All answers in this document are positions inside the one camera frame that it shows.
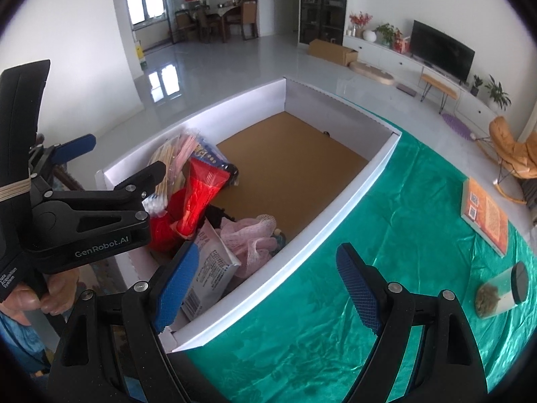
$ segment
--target book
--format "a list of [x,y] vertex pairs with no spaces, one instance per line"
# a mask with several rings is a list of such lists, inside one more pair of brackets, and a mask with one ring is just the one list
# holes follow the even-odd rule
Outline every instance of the book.
[[461,217],[496,253],[505,256],[509,238],[507,215],[473,178],[466,179],[462,187]]

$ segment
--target black cabinet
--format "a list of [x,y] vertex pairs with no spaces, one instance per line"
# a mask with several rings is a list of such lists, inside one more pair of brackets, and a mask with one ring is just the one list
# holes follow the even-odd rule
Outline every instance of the black cabinet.
[[300,0],[300,42],[343,43],[347,0]]

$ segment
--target gray tile floor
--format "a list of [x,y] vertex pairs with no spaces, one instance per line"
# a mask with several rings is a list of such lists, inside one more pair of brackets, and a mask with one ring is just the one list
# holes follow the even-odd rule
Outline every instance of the gray tile floor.
[[[419,95],[412,98],[394,86],[381,85],[343,66],[308,56],[296,46],[295,36],[266,36],[246,42],[233,37],[226,44],[217,40],[210,44],[181,43],[154,51],[146,58],[146,75],[136,80],[145,110],[103,135],[92,153],[69,165],[69,171],[88,189],[95,188],[97,170],[181,118],[238,92],[288,76],[340,95],[408,131],[481,183],[528,243],[533,242],[529,211],[500,197],[492,186],[498,167],[474,143],[454,133],[438,115],[438,106],[428,99],[420,103]],[[152,90],[155,86],[150,81],[155,82],[157,77],[151,75],[170,65],[176,71],[179,91],[155,102],[154,97],[162,94],[158,88]],[[166,85],[166,80],[161,77],[158,83]],[[503,185],[513,195],[522,196],[514,179],[507,179]]]

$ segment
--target white package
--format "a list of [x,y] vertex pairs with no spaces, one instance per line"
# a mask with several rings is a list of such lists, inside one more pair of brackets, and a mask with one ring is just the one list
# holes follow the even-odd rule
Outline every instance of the white package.
[[241,261],[224,245],[207,220],[196,235],[194,243],[200,251],[200,263],[181,306],[190,320],[220,300],[233,275],[241,266]]

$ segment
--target purple mat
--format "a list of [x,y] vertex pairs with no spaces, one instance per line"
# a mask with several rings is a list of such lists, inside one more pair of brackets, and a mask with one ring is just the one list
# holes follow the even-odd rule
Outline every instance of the purple mat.
[[442,115],[442,118],[444,118],[446,124],[450,126],[455,133],[462,136],[468,141],[472,140],[472,138],[470,137],[472,131],[457,117],[454,117],[453,115],[444,114]]

